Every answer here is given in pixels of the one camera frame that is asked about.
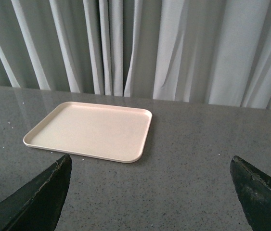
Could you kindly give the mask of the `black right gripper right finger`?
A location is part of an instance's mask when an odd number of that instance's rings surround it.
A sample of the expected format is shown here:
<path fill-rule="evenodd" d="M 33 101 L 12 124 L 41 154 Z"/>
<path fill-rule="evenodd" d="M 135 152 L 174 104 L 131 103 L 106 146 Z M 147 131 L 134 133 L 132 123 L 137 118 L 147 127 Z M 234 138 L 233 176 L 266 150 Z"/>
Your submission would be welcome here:
<path fill-rule="evenodd" d="M 271 231 L 271 177 L 236 155 L 230 173 L 252 230 Z"/>

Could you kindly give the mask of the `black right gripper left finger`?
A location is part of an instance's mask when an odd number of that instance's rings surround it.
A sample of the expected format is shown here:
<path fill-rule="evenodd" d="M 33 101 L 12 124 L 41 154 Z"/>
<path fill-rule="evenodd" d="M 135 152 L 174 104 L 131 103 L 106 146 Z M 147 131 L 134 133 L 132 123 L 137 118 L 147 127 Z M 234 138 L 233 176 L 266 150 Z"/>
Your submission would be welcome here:
<path fill-rule="evenodd" d="M 0 231 L 53 231 L 68 193 L 72 160 L 66 154 L 0 202 Z"/>

